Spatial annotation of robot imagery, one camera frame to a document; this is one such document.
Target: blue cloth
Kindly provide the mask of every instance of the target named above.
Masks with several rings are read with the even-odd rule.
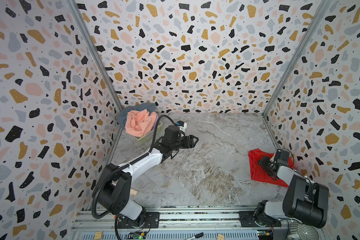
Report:
[[[120,115],[116,118],[122,129],[125,129],[125,123],[127,122],[127,115],[131,110],[143,111],[146,109],[149,113],[154,112],[156,105],[154,103],[143,103],[135,106],[128,106],[121,111]]]

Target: wooden block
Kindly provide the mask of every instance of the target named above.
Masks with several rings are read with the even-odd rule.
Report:
[[[133,195],[133,196],[137,196],[138,193],[139,193],[139,191],[138,191],[138,190],[135,190],[135,189],[133,189],[133,188],[131,188],[131,190],[129,191],[129,194],[130,194],[130,195]]]
[[[101,239],[103,238],[103,231],[97,232],[95,233],[95,240]]]
[[[220,233],[217,235],[217,240],[224,240],[224,238],[225,236]]]

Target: peach cloth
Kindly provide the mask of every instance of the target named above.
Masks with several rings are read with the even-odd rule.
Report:
[[[144,109],[143,111],[131,110],[127,115],[125,132],[135,137],[143,137],[150,132],[155,124],[157,114]]]

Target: metal corner post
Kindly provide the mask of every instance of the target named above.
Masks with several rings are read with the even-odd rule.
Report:
[[[88,47],[88,50],[90,54],[92,55],[96,65],[99,68],[101,77],[104,79],[104,82],[106,84],[106,87],[113,99],[113,101],[116,104],[116,108],[119,111],[119,113],[122,111],[122,107],[119,101],[119,98],[117,97],[117,94],[115,92],[115,89],[113,88],[112,83],[110,82],[109,76],[105,70],[105,67],[103,65],[103,62],[101,61],[99,55],[97,54],[97,50],[95,45],[92,42],[91,35],[89,34],[89,31],[86,27],[86,24],[84,23],[83,18],[81,17],[80,11],[77,7],[77,3],[75,0],[65,0],[65,2],[68,5],[69,11],[71,12],[75,22],[77,23],[77,28],[81,32],[82,37],[84,38],[84,41]]]
[[[332,2],[331,0],[322,0],[321,3],[319,4],[319,6],[315,12],[315,15],[313,17],[313,20],[311,21],[311,23],[308,27],[307,33],[304,35],[300,44],[298,45],[296,52],[292,56],[292,59],[289,62],[289,65],[287,66],[283,75],[281,76],[281,79],[280,79],[278,85],[276,86],[275,90],[273,91],[273,94],[272,94],[267,106],[265,107],[264,112],[262,113],[263,117],[266,116],[269,113],[269,111],[271,110],[273,103],[276,101],[278,94],[281,92],[281,90],[283,89],[283,86],[288,81],[289,75],[292,73],[294,67],[298,63],[300,56],[303,54],[305,48],[308,45],[309,40],[312,38],[313,33],[316,31],[317,27],[319,26],[321,20],[323,19],[325,13],[327,12],[327,10],[329,8],[329,5],[331,4],[331,2]]]

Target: black mounting plate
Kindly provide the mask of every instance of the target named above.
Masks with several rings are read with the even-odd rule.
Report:
[[[134,228],[131,225],[132,221],[129,220],[129,218],[125,217],[125,218],[120,218],[120,219],[121,219],[121,222],[117,223],[117,228],[118,229],[126,229],[126,228],[131,229],[131,228]],[[159,220],[160,220],[160,213],[159,212],[147,212],[145,214],[145,223],[146,223],[146,225],[145,225],[144,229],[158,228],[158,221]]]
[[[259,226],[254,222],[254,219],[252,217],[253,210],[248,211],[240,211],[239,212],[239,220],[241,223],[241,227],[254,227],[258,228]],[[274,227],[281,227],[281,222],[277,221],[274,225]]]

